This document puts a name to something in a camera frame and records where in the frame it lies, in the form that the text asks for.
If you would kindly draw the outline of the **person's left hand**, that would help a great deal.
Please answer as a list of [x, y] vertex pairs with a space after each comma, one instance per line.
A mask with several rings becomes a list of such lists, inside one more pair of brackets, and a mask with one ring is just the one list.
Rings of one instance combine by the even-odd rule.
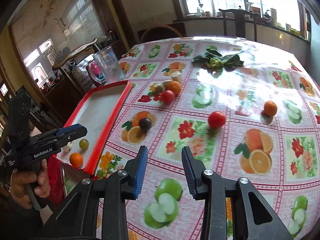
[[13, 200], [25, 209], [33, 207], [31, 200], [25, 190], [25, 185], [37, 182], [39, 185], [34, 189], [34, 193], [40, 198], [47, 198], [50, 194], [50, 185], [47, 172], [47, 161], [41, 161], [41, 171], [36, 175], [33, 171], [14, 170], [11, 175], [11, 196]]

